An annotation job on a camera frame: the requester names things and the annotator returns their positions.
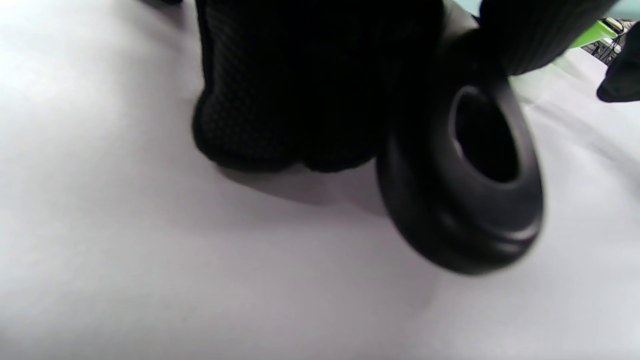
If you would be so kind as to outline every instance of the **black knit fabric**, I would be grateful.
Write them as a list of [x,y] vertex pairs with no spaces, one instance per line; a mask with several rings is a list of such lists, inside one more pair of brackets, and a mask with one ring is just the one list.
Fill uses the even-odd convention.
[[403,54],[442,21],[440,0],[196,3],[205,74],[196,144],[249,172],[369,161],[385,139],[385,98]]
[[509,75],[543,67],[601,18],[616,0],[484,0],[480,25]]

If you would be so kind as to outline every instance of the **white table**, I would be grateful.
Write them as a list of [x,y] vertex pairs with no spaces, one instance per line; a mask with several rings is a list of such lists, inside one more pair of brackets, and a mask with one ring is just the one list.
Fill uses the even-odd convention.
[[189,1],[0,3],[0,359],[640,357],[640,109],[596,59],[515,80],[547,223],[481,278],[400,239],[371,166],[220,172],[199,66]]

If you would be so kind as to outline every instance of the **black object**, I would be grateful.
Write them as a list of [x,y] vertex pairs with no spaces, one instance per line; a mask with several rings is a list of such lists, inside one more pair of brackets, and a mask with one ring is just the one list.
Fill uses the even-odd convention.
[[449,24],[430,70],[420,66],[428,55],[415,54],[398,87],[378,179],[416,250],[481,274],[525,254],[541,229],[543,193],[529,130],[495,53],[486,52],[486,34],[460,29],[469,20],[457,6],[449,18],[459,24]]
[[637,24],[627,33],[625,48],[609,65],[597,94],[605,102],[640,101],[640,26]]
[[617,0],[484,0],[480,25],[507,75],[545,66]]
[[406,50],[437,35],[440,0],[197,0],[205,89],[198,148],[219,165],[336,172],[385,141]]
[[526,253],[543,216],[507,75],[552,61],[613,2],[485,0],[476,29],[450,0],[196,0],[193,136],[245,172],[333,172],[377,154],[413,247],[464,274],[496,270]]

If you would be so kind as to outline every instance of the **ring hole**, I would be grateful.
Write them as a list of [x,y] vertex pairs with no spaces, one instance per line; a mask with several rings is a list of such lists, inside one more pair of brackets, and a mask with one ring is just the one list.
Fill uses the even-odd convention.
[[502,112],[473,86],[462,88],[454,104],[456,138],[464,157],[498,183],[518,177],[520,167],[511,130]]

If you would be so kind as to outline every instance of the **black glove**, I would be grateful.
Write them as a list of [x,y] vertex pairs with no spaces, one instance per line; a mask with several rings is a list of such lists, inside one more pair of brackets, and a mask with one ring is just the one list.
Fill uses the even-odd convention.
[[625,48],[609,65],[598,88],[598,98],[605,102],[640,101],[640,26],[627,33]]
[[385,138],[407,49],[440,33],[440,0],[198,0],[205,90],[193,132],[223,167],[334,172]]

